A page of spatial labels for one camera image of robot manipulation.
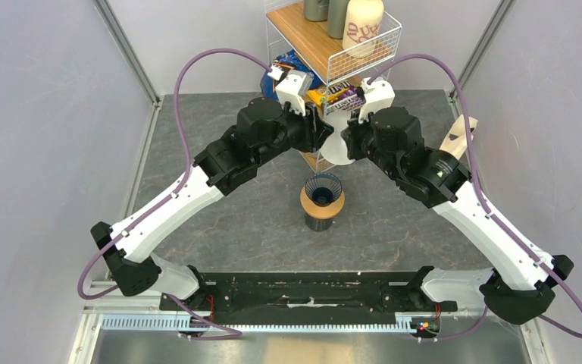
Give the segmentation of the dark glass carafe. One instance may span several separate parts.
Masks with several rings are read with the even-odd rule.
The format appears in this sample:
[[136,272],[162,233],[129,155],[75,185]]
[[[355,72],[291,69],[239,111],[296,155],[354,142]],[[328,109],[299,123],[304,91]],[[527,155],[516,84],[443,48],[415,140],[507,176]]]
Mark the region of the dark glass carafe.
[[308,213],[305,213],[305,224],[306,226],[316,232],[322,232],[328,230],[332,224],[332,218],[315,218]]

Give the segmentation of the blue ribbed coffee dripper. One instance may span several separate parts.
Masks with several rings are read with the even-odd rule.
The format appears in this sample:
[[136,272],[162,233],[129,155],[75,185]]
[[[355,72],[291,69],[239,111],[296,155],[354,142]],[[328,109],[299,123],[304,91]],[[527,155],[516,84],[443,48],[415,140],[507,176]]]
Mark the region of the blue ribbed coffee dripper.
[[334,174],[321,172],[305,182],[305,195],[316,206],[325,207],[336,202],[343,193],[343,185]]

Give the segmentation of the single white paper filter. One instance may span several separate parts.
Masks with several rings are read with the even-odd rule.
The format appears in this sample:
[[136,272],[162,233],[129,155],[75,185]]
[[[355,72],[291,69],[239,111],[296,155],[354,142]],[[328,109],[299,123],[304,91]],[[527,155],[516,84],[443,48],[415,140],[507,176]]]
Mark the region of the single white paper filter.
[[320,154],[332,165],[350,165],[354,160],[348,157],[346,141],[341,133],[348,127],[351,118],[350,111],[332,111],[324,117],[324,123],[333,128],[333,133],[320,148]]

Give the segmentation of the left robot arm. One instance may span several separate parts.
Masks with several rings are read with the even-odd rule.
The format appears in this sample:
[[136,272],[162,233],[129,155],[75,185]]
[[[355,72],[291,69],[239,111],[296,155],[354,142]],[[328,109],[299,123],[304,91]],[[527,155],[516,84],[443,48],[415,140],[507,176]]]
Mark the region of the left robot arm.
[[92,227],[116,288],[126,297],[154,290],[174,295],[188,309],[203,307],[208,291],[197,270],[158,257],[155,248],[197,212],[254,179],[265,163],[290,149],[315,152],[333,132],[312,103],[296,113],[289,102],[251,100],[236,123],[151,202],[116,224]]

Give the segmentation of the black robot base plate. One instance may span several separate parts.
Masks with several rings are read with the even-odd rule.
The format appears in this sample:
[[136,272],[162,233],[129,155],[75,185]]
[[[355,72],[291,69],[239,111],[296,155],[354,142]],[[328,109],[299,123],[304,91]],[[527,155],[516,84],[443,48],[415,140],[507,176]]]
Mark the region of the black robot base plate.
[[225,326],[391,324],[397,313],[457,311],[423,292],[429,270],[203,273],[183,303]]

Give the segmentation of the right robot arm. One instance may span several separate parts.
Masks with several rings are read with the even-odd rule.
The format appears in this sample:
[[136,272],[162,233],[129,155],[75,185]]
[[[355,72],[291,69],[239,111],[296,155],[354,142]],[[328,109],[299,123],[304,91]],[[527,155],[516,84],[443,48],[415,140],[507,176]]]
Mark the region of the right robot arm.
[[403,107],[384,108],[367,121],[350,120],[341,137],[349,159],[370,160],[407,196],[459,229],[492,265],[477,271],[427,268],[422,281],[407,289],[413,308],[446,301],[484,304],[516,325],[548,310],[558,283],[540,264],[567,278],[573,262],[544,252],[526,237],[519,246],[483,210],[468,169],[449,152],[426,146],[415,116]]

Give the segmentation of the wooden ring dripper stand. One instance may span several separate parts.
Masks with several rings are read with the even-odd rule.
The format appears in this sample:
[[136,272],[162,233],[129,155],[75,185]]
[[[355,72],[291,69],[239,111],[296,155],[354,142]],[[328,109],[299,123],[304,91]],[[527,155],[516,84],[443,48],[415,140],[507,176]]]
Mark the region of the wooden ring dripper stand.
[[343,210],[345,201],[346,195],[344,192],[341,192],[335,202],[332,202],[327,206],[319,206],[308,197],[304,187],[300,193],[300,203],[304,212],[312,218],[320,220],[327,220],[336,217]]

